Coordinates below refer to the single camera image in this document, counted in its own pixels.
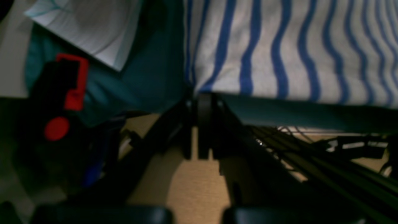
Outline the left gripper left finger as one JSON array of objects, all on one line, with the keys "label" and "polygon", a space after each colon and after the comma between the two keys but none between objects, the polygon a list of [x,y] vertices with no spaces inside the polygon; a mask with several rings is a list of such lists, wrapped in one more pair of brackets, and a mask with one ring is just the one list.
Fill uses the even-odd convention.
[{"label": "left gripper left finger", "polygon": [[192,156],[195,101],[183,98],[155,122],[145,137],[120,162],[88,189],[72,197],[72,205],[121,205],[137,188],[150,161],[176,146],[184,159]]}]

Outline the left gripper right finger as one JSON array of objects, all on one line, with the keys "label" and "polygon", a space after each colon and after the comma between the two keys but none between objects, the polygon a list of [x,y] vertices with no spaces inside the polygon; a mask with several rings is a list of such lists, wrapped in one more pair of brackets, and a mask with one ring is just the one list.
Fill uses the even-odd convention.
[{"label": "left gripper right finger", "polygon": [[299,183],[213,94],[199,95],[199,158],[219,161],[233,206],[293,206]]}]

